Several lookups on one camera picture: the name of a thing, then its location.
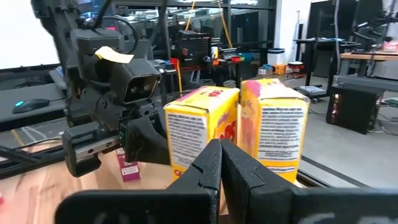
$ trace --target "black mouse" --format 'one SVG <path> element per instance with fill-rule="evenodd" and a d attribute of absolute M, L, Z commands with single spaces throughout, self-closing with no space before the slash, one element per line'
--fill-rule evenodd
<path fill-rule="evenodd" d="M 24 100 L 17 102 L 12 109 L 12 113 L 25 113 L 28 111 L 36 110 L 39 108 L 43 108 L 50 104 L 50 100 L 46 99 L 33 99 L 33 100 Z"/>

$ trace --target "wooden surface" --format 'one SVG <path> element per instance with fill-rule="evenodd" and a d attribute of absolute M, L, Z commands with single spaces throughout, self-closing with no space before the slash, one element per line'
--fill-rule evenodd
<path fill-rule="evenodd" d="M 46 146 L 35 146 L 39 151 Z M 74 178 L 64 162 L 0 180 L 4 203 L 0 205 L 0 224 L 51 224 L 58 204 L 68 195 L 88 189 L 165 189 L 172 183 L 169 166 L 140 163 L 141 179 L 124 183 L 115 152 L 100 155 L 102 166 L 80 178 Z M 222 214 L 225 209 L 221 193 Z"/>
<path fill-rule="evenodd" d="M 343 53 L 341 54 L 341 58 L 344 59 L 365 59 L 365 60 L 371 60 L 372 55 L 371 54 L 351 54 L 351 53 Z M 398 60 L 398 56 L 393 55 L 393 56 L 387 56 L 387 55 L 375 55 L 373 57 L 374 60 Z"/>

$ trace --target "pink box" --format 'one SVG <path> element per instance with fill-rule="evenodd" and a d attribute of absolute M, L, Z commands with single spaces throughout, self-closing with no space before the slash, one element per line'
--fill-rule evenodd
<path fill-rule="evenodd" d="M 140 179 L 138 162 L 126 162 L 123 149 L 117 149 L 116 154 L 118 155 L 123 182 Z"/>

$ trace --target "white wall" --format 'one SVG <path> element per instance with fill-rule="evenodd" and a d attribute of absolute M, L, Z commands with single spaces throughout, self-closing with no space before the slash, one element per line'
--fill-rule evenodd
<path fill-rule="evenodd" d="M 0 49 L 0 69 L 59 63 L 52 37 L 28 0 L 2 1 Z"/>
<path fill-rule="evenodd" d="M 277 0 L 274 47 L 285 49 L 286 63 L 295 57 L 292 52 L 295 47 L 293 39 L 298 12 L 300 13 L 299 23 L 303 24 L 302 37 L 306 38 L 311 3 L 319 1 L 327 0 Z"/>

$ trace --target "floor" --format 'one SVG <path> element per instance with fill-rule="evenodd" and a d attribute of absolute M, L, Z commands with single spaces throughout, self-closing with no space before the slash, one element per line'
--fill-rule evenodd
<path fill-rule="evenodd" d="M 291 87 L 299 86 L 304 84 L 304 80 L 288 80 L 285 84 Z M 326 85 L 326 80 L 314 77 L 312 84 Z M 385 94 L 385 97 L 392 96 L 398 96 L 398 93 Z M 311 105 L 311 109 L 317 113 L 326 113 L 326 108 L 327 101 Z M 382 108 L 380 114 L 387 117 L 398 116 L 398 109 Z M 58 135 L 65 127 L 66 122 L 60 119 L 31 126 L 31 129 L 40 131 L 50 138 Z M 398 133 L 398 123 L 389 123 L 388 127 L 392 132 Z M 25 143 L 31 142 L 32 137 L 35 140 L 42 138 L 41 134 L 31 129 L 17 130 Z M 0 133 L 0 142 L 9 147 L 18 145 L 12 133 Z M 392 174 L 392 171 L 398 170 L 397 145 L 397 136 L 386 133 L 362 135 L 326 124 L 324 117 L 312 113 L 307 123 L 303 155 L 371 187 L 390 188 L 398 187 L 398 179 Z M 300 169 L 335 187 L 354 187 L 353 184 L 305 161 L 300 163 Z"/>

